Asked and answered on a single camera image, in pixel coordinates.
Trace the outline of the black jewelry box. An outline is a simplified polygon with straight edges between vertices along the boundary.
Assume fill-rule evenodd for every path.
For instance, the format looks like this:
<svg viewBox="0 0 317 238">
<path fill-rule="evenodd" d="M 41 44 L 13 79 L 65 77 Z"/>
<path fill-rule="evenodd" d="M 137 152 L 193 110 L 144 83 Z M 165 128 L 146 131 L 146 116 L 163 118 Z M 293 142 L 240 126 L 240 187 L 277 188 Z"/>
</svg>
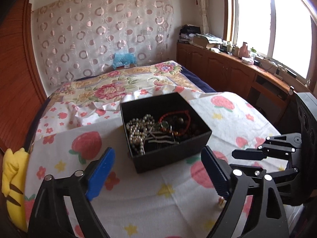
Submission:
<svg viewBox="0 0 317 238">
<path fill-rule="evenodd" d="M 145 173 L 199 153 L 212 130 L 179 94 L 124 102 L 121 118 L 137 173 Z"/>
</svg>

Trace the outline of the strawberry print white sheet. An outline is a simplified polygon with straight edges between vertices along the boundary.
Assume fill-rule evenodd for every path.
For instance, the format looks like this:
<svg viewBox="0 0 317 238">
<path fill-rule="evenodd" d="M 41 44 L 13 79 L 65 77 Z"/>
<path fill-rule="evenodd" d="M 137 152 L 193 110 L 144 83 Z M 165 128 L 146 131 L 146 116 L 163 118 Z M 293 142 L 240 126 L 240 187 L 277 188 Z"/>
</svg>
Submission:
<svg viewBox="0 0 317 238">
<path fill-rule="evenodd" d="M 202 93 L 178 86 L 139 89 L 124 101 L 178 92 L 205 121 L 212 134 L 208 146 L 234 163 L 238 148 L 256 148 L 273 125 L 240 96 Z M 94 102 L 59 95 L 41 117 L 31 149 L 25 184 L 25 211 L 31 215 L 46 175 L 68 177 L 98 159 L 107 147 L 115 165 L 92 206 L 111 237 L 206 237 L 223 207 L 195 154 L 179 162 L 138 174 L 128 151 L 119 102 Z"/>
</svg>

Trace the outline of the wooden sideboard cabinet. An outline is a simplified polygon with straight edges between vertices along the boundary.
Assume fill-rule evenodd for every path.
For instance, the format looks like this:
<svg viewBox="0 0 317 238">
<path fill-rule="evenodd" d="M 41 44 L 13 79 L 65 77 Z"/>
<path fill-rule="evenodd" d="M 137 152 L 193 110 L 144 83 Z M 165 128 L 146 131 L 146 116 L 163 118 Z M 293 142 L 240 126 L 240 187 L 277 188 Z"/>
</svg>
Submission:
<svg viewBox="0 0 317 238">
<path fill-rule="evenodd" d="M 269 71 L 225 53 L 177 44 L 177 62 L 218 92 L 236 93 L 276 124 L 290 109 L 290 86 Z"/>
</svg>

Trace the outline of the yellow plush toy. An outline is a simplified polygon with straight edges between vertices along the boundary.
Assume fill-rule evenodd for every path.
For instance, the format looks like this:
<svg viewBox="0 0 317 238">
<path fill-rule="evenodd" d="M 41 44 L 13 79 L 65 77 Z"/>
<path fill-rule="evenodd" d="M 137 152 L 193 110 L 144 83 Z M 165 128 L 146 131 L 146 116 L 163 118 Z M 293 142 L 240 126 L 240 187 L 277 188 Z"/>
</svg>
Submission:
<svg viewBox="0 0 317 238">
<path fill-rule="evenodd" d="M 2 165 L 2 193 L 6 198 L 9 218 L 20 230 L 27 232 L 24 191 L 29 153 L 24 148 L 4 154 Z"/>
</svg>

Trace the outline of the pink bottle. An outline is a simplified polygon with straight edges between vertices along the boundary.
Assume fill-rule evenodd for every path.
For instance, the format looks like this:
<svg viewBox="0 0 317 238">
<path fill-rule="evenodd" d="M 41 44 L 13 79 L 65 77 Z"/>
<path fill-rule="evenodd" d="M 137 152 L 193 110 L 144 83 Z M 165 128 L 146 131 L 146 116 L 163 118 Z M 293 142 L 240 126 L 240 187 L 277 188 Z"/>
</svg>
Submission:
<svg viewBox="0 0 317 238">
<path fill-rule="evenodd" d="M 243 42 L 242 46 L 239 49 L 239 58 L 249 58 L 249 50 L 248 50 L 248 43 Z"/>
</svg>

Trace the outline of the floral quilt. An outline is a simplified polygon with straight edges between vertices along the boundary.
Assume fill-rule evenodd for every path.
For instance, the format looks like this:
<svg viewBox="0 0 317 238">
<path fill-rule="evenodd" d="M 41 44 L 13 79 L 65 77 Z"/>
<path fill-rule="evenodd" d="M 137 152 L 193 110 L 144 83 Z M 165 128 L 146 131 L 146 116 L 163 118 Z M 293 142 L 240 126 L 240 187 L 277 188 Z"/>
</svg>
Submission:
<svg viewBox="0 0 317 238">
<path fill-rule="evenodd" d="M 184 68 L 175 61 L 166 61 L 144 67 L 114 70 L 91 79 L 74 81 L 62 85 L 51 94 L 51 103 L 87 105 L 90 102 L 117 102 L 126 95 L 140 90 L 160 90 L 166 85 L 174 88 L 189 88 L 201 92 L 193 81 L 184 75 Z"/>
</svg>

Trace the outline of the cardboard box with papers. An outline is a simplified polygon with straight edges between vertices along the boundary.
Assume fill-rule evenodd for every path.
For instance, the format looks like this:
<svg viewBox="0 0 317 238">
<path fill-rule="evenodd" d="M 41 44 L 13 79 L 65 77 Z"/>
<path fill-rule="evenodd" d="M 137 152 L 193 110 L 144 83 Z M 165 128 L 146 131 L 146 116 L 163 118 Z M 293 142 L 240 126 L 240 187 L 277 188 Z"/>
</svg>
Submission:
<svg viewBox="0 0 317 238">
<path fill-rule="evenodd" d="M 222 39 L 209 33 L 205 35 L 196 34 L 192 43 L 202 48 L 214 48 L 222 44 Z"/>
</svg>

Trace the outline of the blue plush toy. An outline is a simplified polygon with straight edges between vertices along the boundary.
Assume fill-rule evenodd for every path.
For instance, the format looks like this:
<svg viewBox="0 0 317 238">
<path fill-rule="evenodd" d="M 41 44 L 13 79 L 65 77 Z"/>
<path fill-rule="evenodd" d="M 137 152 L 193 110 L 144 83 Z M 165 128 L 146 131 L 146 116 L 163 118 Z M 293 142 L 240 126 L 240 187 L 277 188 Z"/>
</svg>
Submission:
<svg viewBox="0 0 317 238">
<path fill-rule="evenodd" d="M 131 64 L 136 64 L 137 60 L 134 54 L 131 53 L 115 53 L 113 58 L 113 69 L 129 68 Z"/>
</svg>

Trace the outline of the dark clothes pile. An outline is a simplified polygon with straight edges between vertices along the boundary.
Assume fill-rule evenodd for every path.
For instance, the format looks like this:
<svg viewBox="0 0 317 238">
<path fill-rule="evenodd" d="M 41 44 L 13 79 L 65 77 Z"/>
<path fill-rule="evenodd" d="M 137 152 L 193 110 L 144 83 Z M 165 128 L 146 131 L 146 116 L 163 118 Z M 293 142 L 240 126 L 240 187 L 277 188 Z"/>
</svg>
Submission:
<svg viewBox="0 0 317 238">
<path fill-rule="evenodd" d="M 198 26 L 186 24 L 180 28 L 178 42 L 189 44 L 196 34 L 201 34 L 201 29 Z"/>
</svg>

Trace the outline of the pink circle pattern curtain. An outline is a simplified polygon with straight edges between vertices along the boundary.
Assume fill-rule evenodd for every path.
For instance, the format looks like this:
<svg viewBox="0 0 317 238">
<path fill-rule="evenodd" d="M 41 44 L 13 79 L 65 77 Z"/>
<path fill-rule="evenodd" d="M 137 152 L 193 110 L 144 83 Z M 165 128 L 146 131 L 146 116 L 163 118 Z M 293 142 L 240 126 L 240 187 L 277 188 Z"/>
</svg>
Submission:
<svg viewBox="0 0 317 238">
<path fill-rule="evenodd" d="M 138 66 L 168 57 L 171 0 L 58 0 L 33 11 L 35 52 L 48 86 L 113 69 L 115 53 Z"/>
</svg>

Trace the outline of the beige window drape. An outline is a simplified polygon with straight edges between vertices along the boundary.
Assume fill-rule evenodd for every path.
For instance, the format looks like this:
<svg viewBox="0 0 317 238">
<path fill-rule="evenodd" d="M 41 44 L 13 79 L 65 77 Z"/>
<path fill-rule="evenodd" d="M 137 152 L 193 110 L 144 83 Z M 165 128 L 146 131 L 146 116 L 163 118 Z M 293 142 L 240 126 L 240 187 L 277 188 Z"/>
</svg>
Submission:
<svg viewBox="0 0 317 238">
<path fill-rule="evenodd" d="M 208 22 L 208 0 L 197 0 L 198 10 L 200 15 L 200 28 L 202 34 L 207 34 L 210 31 Z"/>
</svg>

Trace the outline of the window with wooden frame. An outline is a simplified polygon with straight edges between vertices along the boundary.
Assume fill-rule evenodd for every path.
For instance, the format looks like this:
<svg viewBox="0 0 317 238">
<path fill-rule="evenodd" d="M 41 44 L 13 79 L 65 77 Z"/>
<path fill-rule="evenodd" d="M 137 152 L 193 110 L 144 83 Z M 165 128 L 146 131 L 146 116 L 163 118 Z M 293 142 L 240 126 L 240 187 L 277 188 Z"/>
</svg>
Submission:
<svg viewBox="0 0 317 238">
<path fill-rule="evenodd" d="M 316 79 L 316 22 L 309 0 L 231 0 L 232 41 L 309 88 Z"/>
</svg>

